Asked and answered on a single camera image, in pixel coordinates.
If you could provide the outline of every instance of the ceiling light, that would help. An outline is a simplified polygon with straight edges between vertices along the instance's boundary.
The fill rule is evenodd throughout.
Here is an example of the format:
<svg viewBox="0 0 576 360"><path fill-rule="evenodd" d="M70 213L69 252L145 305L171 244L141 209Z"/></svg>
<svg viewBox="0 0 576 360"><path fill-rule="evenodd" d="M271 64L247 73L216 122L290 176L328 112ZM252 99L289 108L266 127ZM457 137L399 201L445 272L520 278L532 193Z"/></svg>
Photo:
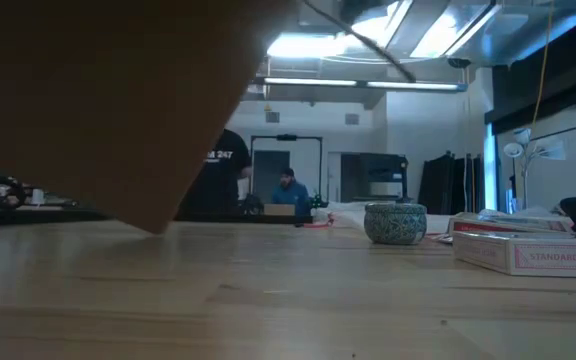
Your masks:
<svg viewBox="0 0 576 360"><path fill-rule="evenodd" d="M459 28L460 19L458 16L468 9L475 9L475 11L470 20ZM499 10L501 10L500 5L467 8L449 6L428 29L410 56L413 58L436 58L454 54Z"/></svg>
<svg viewBox="0 0 576 360"><path fill-rule="evenodd" d="M284 33L268 48L268 55L284 58L321 58L343 54L344 44L333 35Z"/></svg>
<svg viewBox="0 0 576 360"><path fill-rule="evenodd" d="M352 29L367 38L375 40L379 46L386 47L408 13L412 2L413 0L395 1L387 7L373 9L372 12L365 12L360 16L360 19L365 19L366 16L371 14L376 14L377 16L356 22L352 25ZM343 42L346 46L363 46L363 43L352 35L345 35Z"/></svg>
<svg viewBox="0 0 576 360"><path fill-rule="evenodd" d="M354 80L321 80L321 79L294 79L294 78L265 78L267 85L321 85L321 86L356 86Z"/></svg>
<svg viewBox="0 0 576 360"><path fill-rule="evenodd" d="M394 81L363 81L363 80L326 80L326 79L298 79L277 77L256 77L253 84L258 85L308 85L308 86L335 86L352 88L373 88L383 90L427 90L427 91L465 91L466 84L441 83L405 83Z"/></svg>
<svg viewBox="0 0 576 360"><path fill-rule="evenodd" d="M454 43L447 51L446 55L451 56L453 55L459 48L464 46L465 43L472 38L482 26L484 26L488 20L490 20L495 14L497 14L501 10L501 5L495 5L484 15L481 20L479 20L473 27L468 30L456 43Z"/></svg>
<svg viewBox="0 0 576 360"><path fill-rule="evenodd" d="M435 84L435 83L401 83L391 81L368 81L366 86L392 90L438 90L438 91L463 91L463 84Z"/></svg>
<svg viewBox="0 0 576 360"><path fill-rule="evenodd" d="M386 25L386 29L384 30L383 34L377 41L377 44L381 47L387 47L392 40L392 37L395 36L395 32L401 25L401 22L404 20L406 14L408 14L408 10L410 9L410 5L412 5L412 0L403 0L401 3L395 2L388 6L388 15L390 16L390 22Z"/></svg>

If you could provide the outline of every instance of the man in blue shirt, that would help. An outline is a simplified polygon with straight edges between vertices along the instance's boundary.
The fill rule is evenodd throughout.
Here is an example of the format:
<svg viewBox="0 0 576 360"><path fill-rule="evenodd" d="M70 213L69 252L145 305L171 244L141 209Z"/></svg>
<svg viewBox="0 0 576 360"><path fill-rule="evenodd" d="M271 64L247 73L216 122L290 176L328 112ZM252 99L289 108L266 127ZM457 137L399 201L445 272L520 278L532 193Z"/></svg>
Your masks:
<svg viewBox="0 0 576 360"><path fill-rule="evenodd" d="M287 168L281 172L279 186L272 194L273 204L295 205L296 216L310 215L308 189L295 179L295 172Z"/></svg>

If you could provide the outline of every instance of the blue shirt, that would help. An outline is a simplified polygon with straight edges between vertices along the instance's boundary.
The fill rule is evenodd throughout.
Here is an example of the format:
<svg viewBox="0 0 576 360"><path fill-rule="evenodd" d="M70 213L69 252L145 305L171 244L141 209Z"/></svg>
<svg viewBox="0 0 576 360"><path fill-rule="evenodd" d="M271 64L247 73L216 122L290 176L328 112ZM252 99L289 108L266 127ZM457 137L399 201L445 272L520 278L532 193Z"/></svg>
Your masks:
<svg viewBox="0 0 576 360"><path fill-rule="evenodd" d="M308 216L310 208L308 207L308 189L296 180L287 188L277 186L272 194L273 204L295 205L295 215Z"/></svg>

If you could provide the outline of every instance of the ceiling vent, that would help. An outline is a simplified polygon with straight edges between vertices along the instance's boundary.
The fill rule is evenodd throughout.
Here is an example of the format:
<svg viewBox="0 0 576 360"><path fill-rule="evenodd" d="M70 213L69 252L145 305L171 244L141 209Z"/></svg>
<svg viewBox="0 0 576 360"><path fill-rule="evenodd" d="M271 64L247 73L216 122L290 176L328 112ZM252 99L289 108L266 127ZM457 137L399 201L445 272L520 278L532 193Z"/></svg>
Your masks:
<svg viewBox="0 0 576 360"><path fill-rule="evenodd" d="M266 112L266 122L269 124L279 124L279 113L276 111Z"/></svg>
<svg viewBox="0 0 576 360"><path fill-rule="evenodd" d="M346 125L359 125L359 115L346 114Z"/></svg>

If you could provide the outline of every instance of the doorway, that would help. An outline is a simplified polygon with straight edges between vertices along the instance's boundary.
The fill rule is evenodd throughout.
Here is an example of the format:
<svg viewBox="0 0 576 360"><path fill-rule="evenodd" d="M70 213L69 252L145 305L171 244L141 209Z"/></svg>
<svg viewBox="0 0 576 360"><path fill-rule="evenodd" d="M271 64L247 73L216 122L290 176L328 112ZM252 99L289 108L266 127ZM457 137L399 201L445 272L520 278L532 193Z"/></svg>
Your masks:
<svg viewBox="0 0 576 360"><path fill-rule="evenodd" d="M252 193L264 204L269 204L281 172L290 167L290 152L255 150L252 161Z"/></svg>

